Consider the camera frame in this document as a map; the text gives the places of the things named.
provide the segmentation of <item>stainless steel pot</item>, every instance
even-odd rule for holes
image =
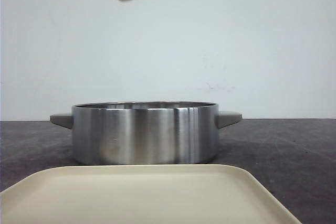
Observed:
[[[74,157],[88,165],[204,163],[218,151],[218,129],[241,119],[205,102],[80,104],[50,116],[72,129]]]

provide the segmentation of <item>pot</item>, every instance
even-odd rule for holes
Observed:
[[[218,129],[241,119],[208,102],[90,103],[50,116],[72,129],[74,158],[87,165],[206,163],[217,154]]]

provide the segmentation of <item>pot handle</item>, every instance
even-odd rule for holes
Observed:
[[[71,113],[62,113],[62,114],[55,114],[50,116],[51,123],[55,125],[62,126],[64,128],[72,129],[73,125],[73,117]]]
[[[224,128],[231,124],[240,122],[243,119],[243,116],[239,112],[233,111],[220,111],[218,114],[218,124],[217,127]]]

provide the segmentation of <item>dark countertop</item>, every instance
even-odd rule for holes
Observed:
[[[1,190],[37,171],[78,165],[71,130],[1,122]],[[336,223],[336,120],[249,119],[220,130],[211,162],[252,173],[302,223]]]

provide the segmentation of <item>pot rim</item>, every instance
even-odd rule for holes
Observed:
[[[151,104],[154,107],[151,108],[104,108],[104,105],[145,105]],[[167,107],[156,108],[155,105],[166,105]],[[181,104],[182,106],[174,107],[174,104]],[[72,107],[75,109],[86,109],[86,110],[174,110],[174,109],[187,109],[187,108],[208,108],[218,105],[213,102],[192,102],[192,101],[131,101],[131,102],[99,102],[99,103],[83,103],[76,104]]]

